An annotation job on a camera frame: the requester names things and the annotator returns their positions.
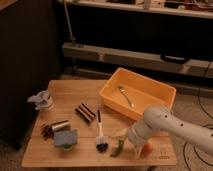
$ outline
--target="wooden table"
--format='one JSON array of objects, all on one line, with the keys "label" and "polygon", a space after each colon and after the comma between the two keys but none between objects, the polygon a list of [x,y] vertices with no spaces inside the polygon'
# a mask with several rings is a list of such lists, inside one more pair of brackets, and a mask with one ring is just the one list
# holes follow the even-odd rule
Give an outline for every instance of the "wooden table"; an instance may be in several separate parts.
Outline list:
[{"label": "wooden table", "polygon": [[[61,80],[50,81],[50,91],[54,106],[39,112],[31,138],[22,161],[23,167],[99,167],[99,166],[144,166],[175,165],[177,159],[167,133],[161,132],[150,138],[154,150],[151,155],[134,159],[133,146],[125,142],[124,150],[116,157],[110,157],[115,143],[112,135],[133,123],[133,120],[104,106],[99,96],[105,80]],[[85,103],[93,111],[101,110],[103,130],[109,137],[109,149],[98,153],[95,137],[97,123],[88,125],[75,112],[75,107]],[[41,125],[68,119],[71,129],[78,131],[78,144],[71,151],[62,151],[53,146],[53,140],[44,141],[40,135]]]}]

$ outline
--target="gray sponge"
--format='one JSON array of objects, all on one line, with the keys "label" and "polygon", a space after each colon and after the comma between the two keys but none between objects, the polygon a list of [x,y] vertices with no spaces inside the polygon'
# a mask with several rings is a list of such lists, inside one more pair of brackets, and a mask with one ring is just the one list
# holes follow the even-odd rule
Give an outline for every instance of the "gray sponge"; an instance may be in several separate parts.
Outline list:
[{"label": "gray sponge", "polygon": [[54,146],[63,147],[77,144],[77,130],[66,130],[54,133]]}]

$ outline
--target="black cable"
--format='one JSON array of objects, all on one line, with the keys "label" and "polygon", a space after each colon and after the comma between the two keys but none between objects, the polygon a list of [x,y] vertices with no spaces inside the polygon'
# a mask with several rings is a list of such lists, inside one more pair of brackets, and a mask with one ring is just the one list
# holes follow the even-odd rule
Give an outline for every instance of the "black cable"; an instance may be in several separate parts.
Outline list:
[{"label": "black cable", "polygon": [[199,103],[201,109],[203,110],[203,112],[204,112],[208,117],[210,117],[211,119],[213,119],[213,116],[212,116],[210,113],[208,113],[208,112],[206,111],[206,109],[205,109],[204,106],[202,105],[201,99],[200,99],[201,83],[202,83],[202,81],[204,80],[204,78],[206,77],[206,74],[207,74],[207,72],[208,72],[208,70],[209,70],[210,65],[211,65],[211,62],[209,61],[209,64],[208,64],[208,66],[206,67],[206,69],[205,69],[205,71],[204,71],[204,73],[203,73],[202,79],[201,79],[201,81],[200,81],[199,88],[198,88],[198,96],[197,96],[197,97],[198,97],[198,103]]},{"label": "black cable", "polygon": [[189,167],[189,164],[188,164],[188,162],[187,162],[187,160],[186,160],[186,145],[187,145],[187,144],[188,144],[188,143],[185,142],[185,144],[183,145],[183,159],[184,159],[184,162],[186,163],[187,169],[188,169],[189,171],[191,171],[191,168]]},{"label": "black cable", "polygon": [[[204,125],[203,127],[213,129],[213,124]],[[187,159],[186,159],[186,145],[187,145],[187,144],[188,144],[188,143],[185,142],[185,144],[183,145],[183,159],[184,159],[184,162],[185,162],[185,164],[186,164],[187,169],[188,169],[189,171],[191,171],[191,168],[190,168],[190,166],[189,166],[189,163],[188,163],[188,161],[187,161]],[[208,163],[207,161],[205,161],[205,160],[200,156],[200,154],[197,152],[195,146],[193,147],[193,149],[194,149],[195,155],[198,157],[199,160],[201,160],[201,161],[202,161],[203,163],[205,163],[206,165],[213,167],[213,164],[212,164],[212,163]]]}]

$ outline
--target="red-handled brush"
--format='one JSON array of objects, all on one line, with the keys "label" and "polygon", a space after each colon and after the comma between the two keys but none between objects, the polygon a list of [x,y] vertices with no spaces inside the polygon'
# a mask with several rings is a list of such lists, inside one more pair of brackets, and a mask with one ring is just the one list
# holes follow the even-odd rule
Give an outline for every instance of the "red-handled brush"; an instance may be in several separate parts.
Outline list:
[{"label": "red-handled brush", "polygon": [[101,121],[101,114],[100,110],[98,110],[98,129],[99,129],[99,136],[96,137],[96,148],[99,152],[105,152],[108,148],[107,137],[103,134],[102,128],[102,121]]}]

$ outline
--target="orange plastic bin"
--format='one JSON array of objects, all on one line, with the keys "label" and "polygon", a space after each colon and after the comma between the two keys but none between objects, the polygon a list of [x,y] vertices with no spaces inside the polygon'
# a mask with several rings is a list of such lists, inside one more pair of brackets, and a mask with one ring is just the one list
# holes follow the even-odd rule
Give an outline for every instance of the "orange plastic bin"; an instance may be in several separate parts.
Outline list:
[{"label": "orange plastic bin", "polygon": [[[119,86],[125,89],[125,94],[134,107],[128,104],[119,91]],[[141,118],[148,106],[165,105],[171,109],[175,95],[174,87],[124,68],[118,68],[100,91],[106,106],[136,121]]]}]

